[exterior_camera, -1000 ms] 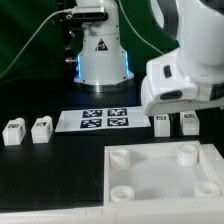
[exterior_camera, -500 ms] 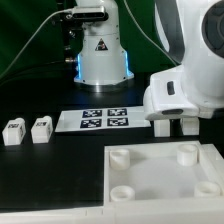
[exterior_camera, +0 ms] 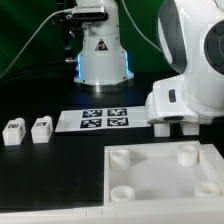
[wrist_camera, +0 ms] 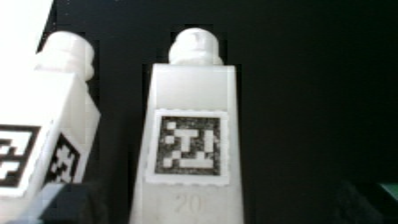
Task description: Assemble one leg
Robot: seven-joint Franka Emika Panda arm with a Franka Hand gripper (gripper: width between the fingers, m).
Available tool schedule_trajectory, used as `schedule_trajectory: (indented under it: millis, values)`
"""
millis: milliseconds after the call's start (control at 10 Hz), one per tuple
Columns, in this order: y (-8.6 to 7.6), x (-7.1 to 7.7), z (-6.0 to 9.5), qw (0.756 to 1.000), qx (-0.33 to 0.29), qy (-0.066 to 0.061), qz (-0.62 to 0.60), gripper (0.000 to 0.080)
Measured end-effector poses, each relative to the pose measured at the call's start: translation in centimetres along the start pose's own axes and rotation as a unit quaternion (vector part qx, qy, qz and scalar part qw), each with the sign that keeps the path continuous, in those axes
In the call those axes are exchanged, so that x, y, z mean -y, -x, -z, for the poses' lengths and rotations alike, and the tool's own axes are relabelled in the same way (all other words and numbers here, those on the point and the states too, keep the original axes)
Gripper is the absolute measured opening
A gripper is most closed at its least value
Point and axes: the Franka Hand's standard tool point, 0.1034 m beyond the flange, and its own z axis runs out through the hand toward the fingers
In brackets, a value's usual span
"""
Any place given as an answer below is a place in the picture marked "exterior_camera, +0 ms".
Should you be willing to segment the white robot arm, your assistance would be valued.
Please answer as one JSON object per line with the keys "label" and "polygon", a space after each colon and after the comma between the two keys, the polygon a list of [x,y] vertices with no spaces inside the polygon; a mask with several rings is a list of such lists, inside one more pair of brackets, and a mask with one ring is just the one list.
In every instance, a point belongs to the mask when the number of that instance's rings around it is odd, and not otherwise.
{"label": "white robot arm", "polygon": [[[133,78],[119,40],[115,0],[75,0],[84,21],[77,83],[95,90]],[[160,48],[177,72],[153,84],[145,103],[149,124],[209,124],[224,116],[224,8],[216,0],[163,0]]]}

